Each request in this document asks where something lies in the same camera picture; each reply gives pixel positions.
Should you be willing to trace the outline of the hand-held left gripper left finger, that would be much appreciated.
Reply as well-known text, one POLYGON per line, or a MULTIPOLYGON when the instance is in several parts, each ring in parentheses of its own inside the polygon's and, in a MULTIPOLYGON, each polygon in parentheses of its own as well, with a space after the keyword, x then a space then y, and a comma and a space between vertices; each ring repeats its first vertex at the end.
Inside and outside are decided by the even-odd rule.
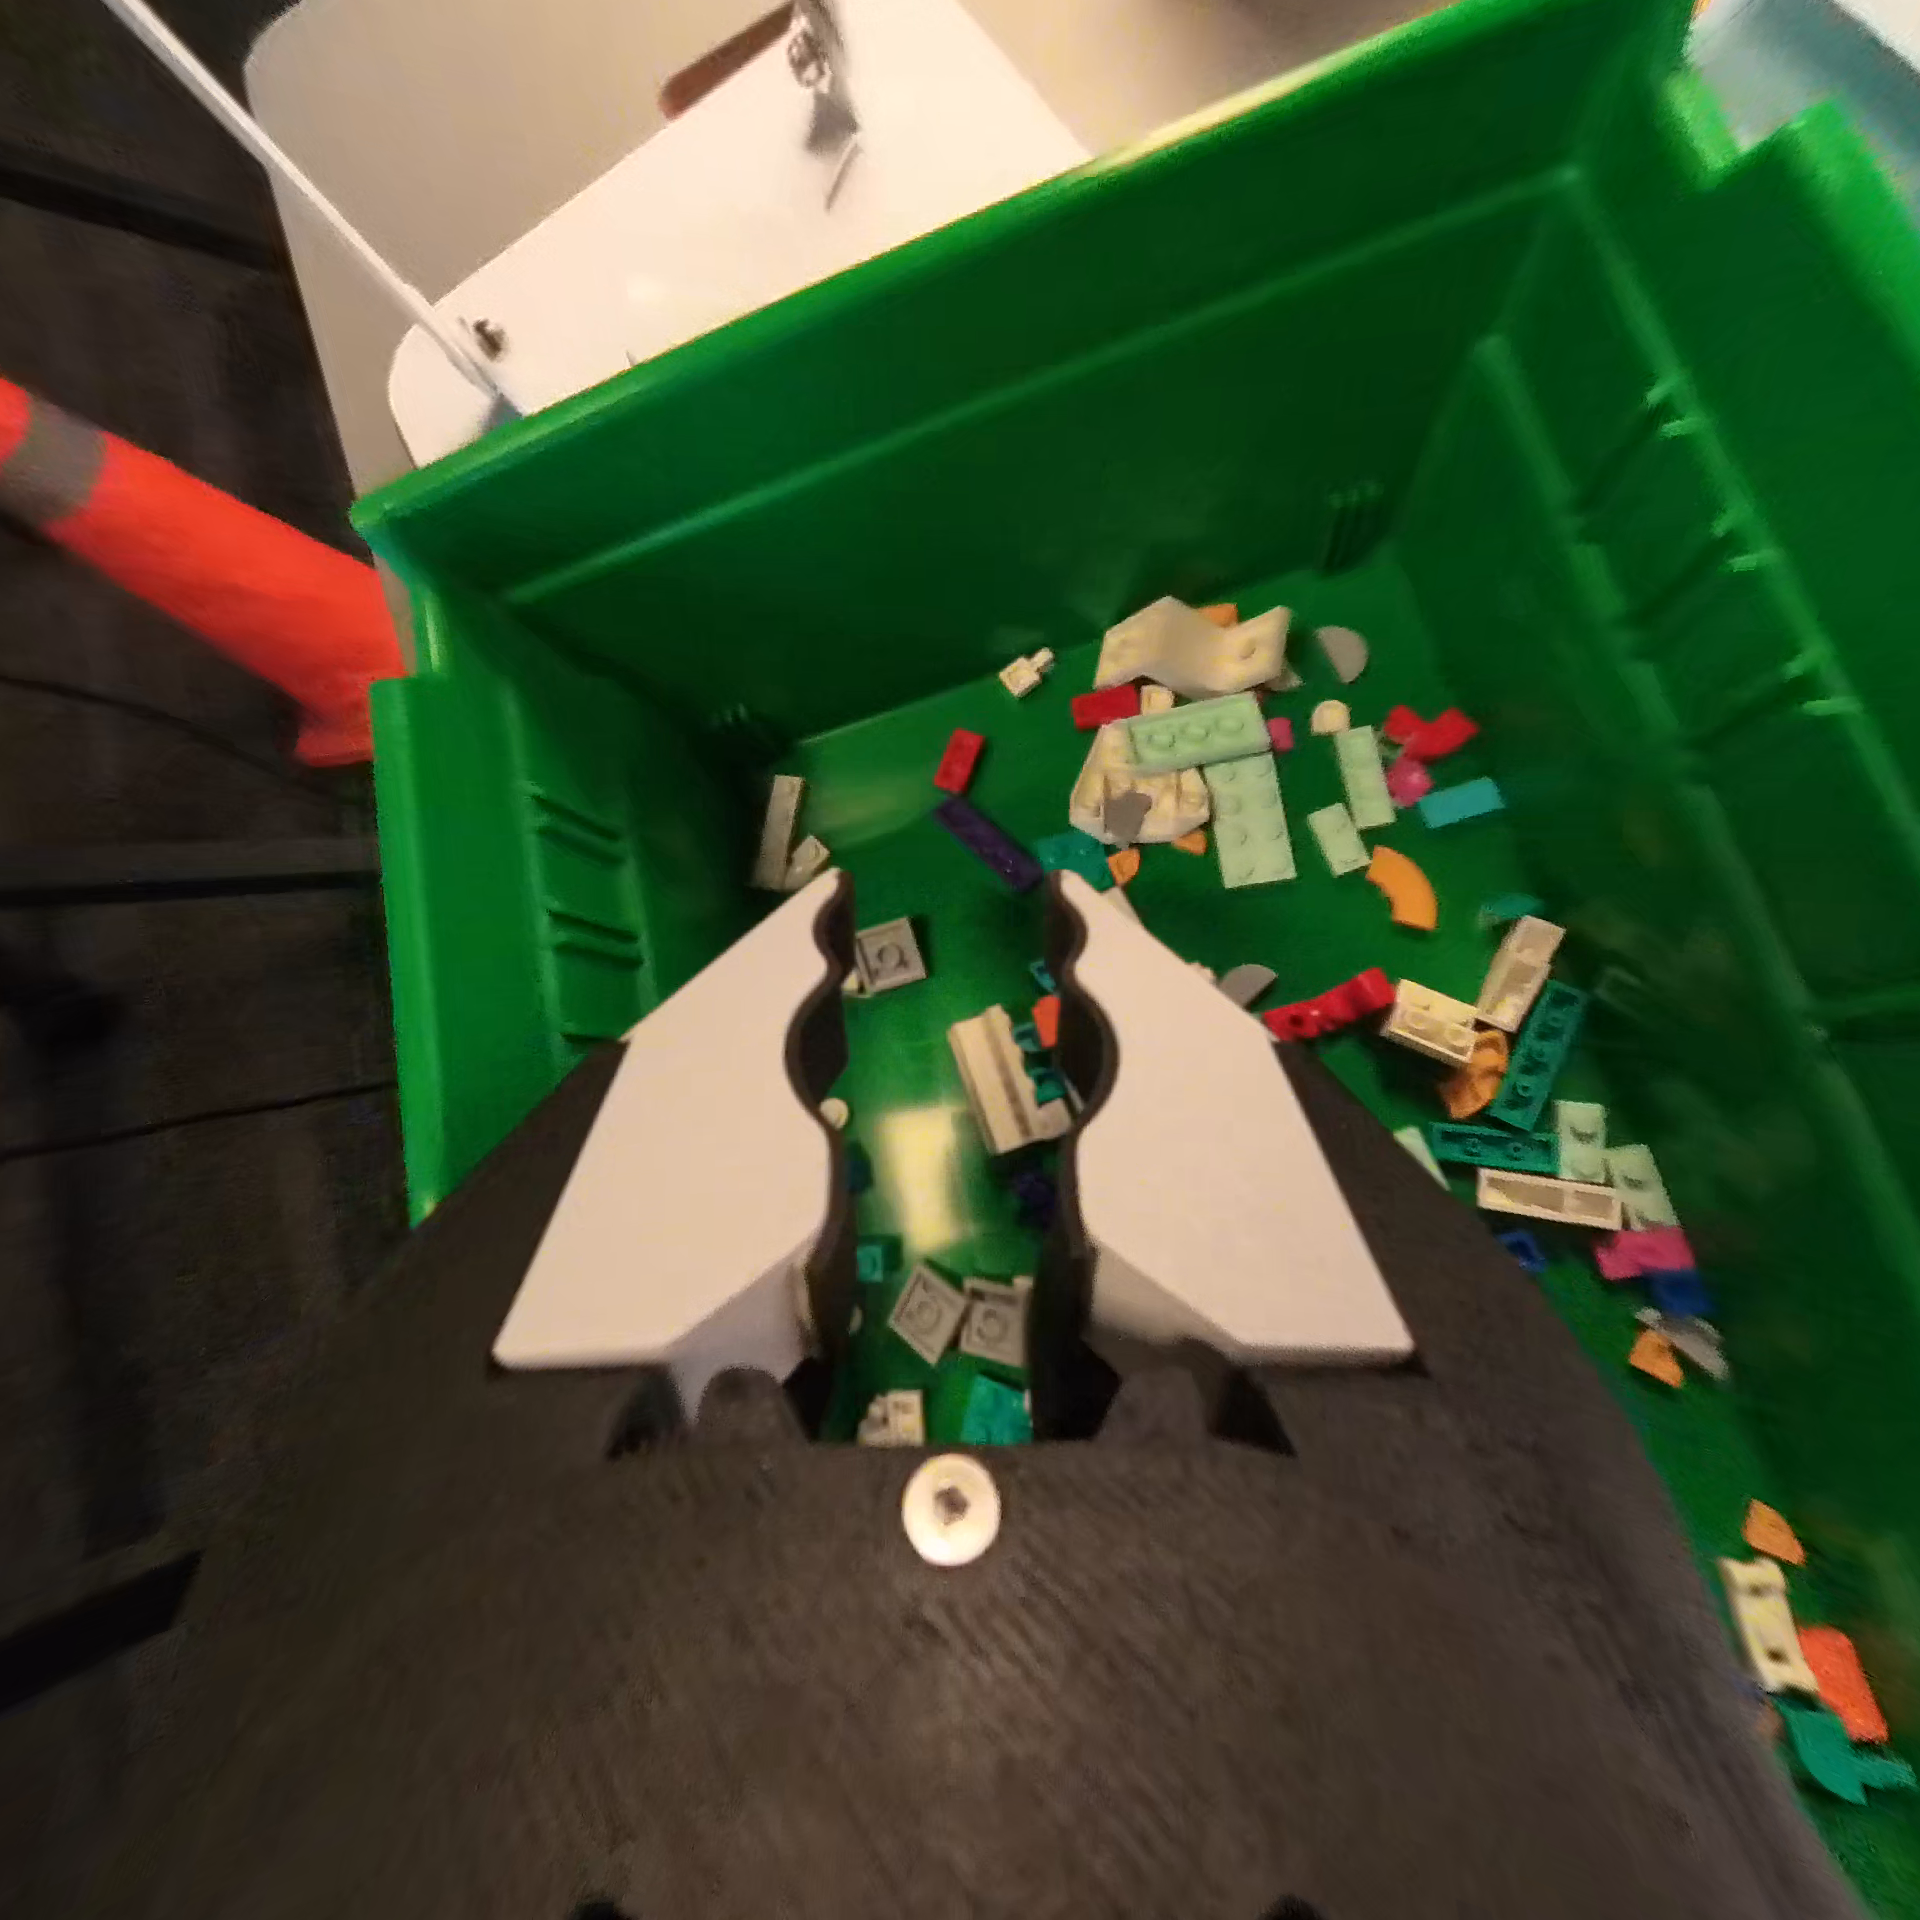
POLYGON ((825 872, 628 1027, 488 1361, 726 1370, 843 1361, 854 1190, 825 1099, 849 1070, 854 880, 825 872))

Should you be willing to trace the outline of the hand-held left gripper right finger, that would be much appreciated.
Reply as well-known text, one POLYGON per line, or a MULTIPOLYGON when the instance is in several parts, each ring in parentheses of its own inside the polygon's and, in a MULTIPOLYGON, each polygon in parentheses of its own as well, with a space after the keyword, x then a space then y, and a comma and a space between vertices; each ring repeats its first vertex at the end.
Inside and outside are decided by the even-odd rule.
POLYGON ((1416 1331, 1270 1027, 1071 872, 1051 880, 1039 953, 1071 1088, 1039 1406, 1156 1361, 1408 1370, 1416 1331))

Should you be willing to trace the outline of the pile of lego pieces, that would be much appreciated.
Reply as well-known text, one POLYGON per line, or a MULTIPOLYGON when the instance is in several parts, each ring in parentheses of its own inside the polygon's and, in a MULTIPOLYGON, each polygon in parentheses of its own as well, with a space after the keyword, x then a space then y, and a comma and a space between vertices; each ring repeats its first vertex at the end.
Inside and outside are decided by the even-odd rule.
POLYGON ((1749 1291, 1732 1296, 1738 1351, 1770 1348, 1770 1370, 1812 1384, 1812 1351, 1784 1361, 1784 1331, 1852 1348, 1837 1370, 1837 1417, 1854 1424, 1880 1452, 1885 1431, 1865 1417, 1865 1351, 1885 1331, 1852 1291, 1852 1213, 1865 1201, 1854 1142, 1812 1142, 1815 1123, 1784 1123, 1801 1099, 1784 1054, 1759 1054, 1770 1027, 1724 1035, 1738 1047, 1738 1088, 1724 1108, 1662 1088, 1632 1088, 1627 1123, 1662 1123, 1690 1153, 1681 1190, 1710 1201, 1710 1273, 1681 1251, 1670 1181, 1652 1181, 1652 1153, 1619 1137, 1593 1108, 1604 1084, 1627 1088, 1632 1065, 1662 1065, 1681 1027, 1627 1027, 1627 987, 1576 953, 1576 978, 1550 966, 1528 1010, 1475 1015, 1470 999, 1448 1010, 1408 978, 1408 938, 1437 938, 1448 974, 1487 974, 1500 934, 1556 934, 1528 899, 1490 899, 1475 929, 1448 929, 1448 894, 1389 842, 1389 799, 1426 796, 1426 765, 1389 769, 1384 739, 1318 711, 1332 780, 1309 818, 1310 888, 1284 910, 1296 880, 1284 765, 1288 712, 1257 712, 1257 692, 1181 711, 1181 683, 1156 670, 1096 670, 1071 692, 1071 731, 1086 765, 1058 833, 1030 842, 1030 807, 1003 833, 1003 807, 979 807, 979 765, 994 787, 1063 769, 1063 712, 1017 726, 1003 739, 949 731, 935 787, 918 796, 918 833, 880 862, 880 899, 904 894, 897 872, 935 862, 918 910, 904 929, 860 934, 860 987, 922 978, 922 947, 937 966, 937 1010, 880 1015, 880 1047, 854 1054, 854 1108, 834 1099, 825 1123, 849 1124, 849 1209, 854 1209, 854 1296, 867 1331, 854 1331, 854 1361, 834 1384, 834 1431, 854 1424, 887 1444, 904 1436, 1030 1436, 1017 1406, 1029 1361, 1017 1341, 979 1348, 966 1361, 966 1310, 922 1310, 922 1348, 880 1331, 880 1310, 907 1291, 1029 1291, 1029 1273, 968 1273, 979 1251, 1013 1251, 1017 1264, 1039 1251, 1058 1224, 1058 1137, 1071 1124, 1071 1070, 1058 1065, 1058 987, 1030 953, 1017 1007, 1013 966, 1029 953, 1039 888, 1003 894, 1017 880, 1071 872, 1114 910, 1126 910, 1133 872, 1148 872, 1156 934, 1189 966, 1249 953, 1229 974, 1229 999, 1249 1007, 1257 1047, 1288 1070, 1310 1047, 1346 1054, 1349 1099, 1397 1153, 1437 1181, 1506 1190, 1475 1209, 1475 1248, 1500 1248, 1500 1273, 1522 1273, 1550 1310, 1569 1310, 1576 1341, 1632 1341, 1632 1401, 1681 1401, 1690 1377, 1724 1377, 1724 1282, 1768 1282, 1768 1233, 1793 1213, 1801 1226, 1801 1296, 1749 1291))

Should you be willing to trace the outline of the green plastic bin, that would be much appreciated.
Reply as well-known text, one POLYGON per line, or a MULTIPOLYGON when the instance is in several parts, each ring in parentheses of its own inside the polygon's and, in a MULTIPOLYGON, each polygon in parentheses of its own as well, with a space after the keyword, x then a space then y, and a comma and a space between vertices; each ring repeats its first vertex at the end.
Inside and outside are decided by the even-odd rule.
MULTIPOLYGON (((1915 1915, 1915 227, 1801 106, 1738 147, 1690 12, 1448 12, 1332 67, 783 299, 360 507, 422 670, 373 692, 422 1233, 327 1384, 347 1597, 293 1767, 238 1767, 188 1915, 1915 1915), (1448 929, 1528 899, 1448 1010, 1550 966, 1670 1015, 1604 1084, 1681 1251, 1710 1201, 1632 1088, 1865 1153, 1865 1417, 1500 1273, 1310 1047, 1288 1084, 1416 1331, 1408 1370, 1156 1361, 1030 1436, 834 1431, 843 1361, 500 1370, 615 1054, 825 872, 922 916, 949 731, 1063 712, 994 787, 1058 833, 1071 692, 1318 711, 1426 765, 1389 842, 1448 929)), ((849 1070, 922 978, 849 999, 849 1070)))

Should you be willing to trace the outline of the orange cone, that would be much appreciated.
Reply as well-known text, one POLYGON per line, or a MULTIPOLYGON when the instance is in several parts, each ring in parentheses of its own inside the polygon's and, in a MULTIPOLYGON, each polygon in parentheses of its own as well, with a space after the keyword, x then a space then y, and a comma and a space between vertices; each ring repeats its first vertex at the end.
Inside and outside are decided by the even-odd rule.
POLYGON ((0 381, 0 511, 293 701, 310 769, 373 765, 373 683, 401 676, 365 564, 0 381))

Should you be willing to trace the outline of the white table panel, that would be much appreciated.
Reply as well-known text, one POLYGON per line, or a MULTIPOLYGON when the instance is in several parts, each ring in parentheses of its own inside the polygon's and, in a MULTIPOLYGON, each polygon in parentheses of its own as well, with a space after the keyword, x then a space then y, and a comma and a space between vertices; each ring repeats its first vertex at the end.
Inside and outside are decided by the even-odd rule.
POLYGON ((279 12, 238 77, 111 12, 261 163, 347 487, 1426 0, 279 12))

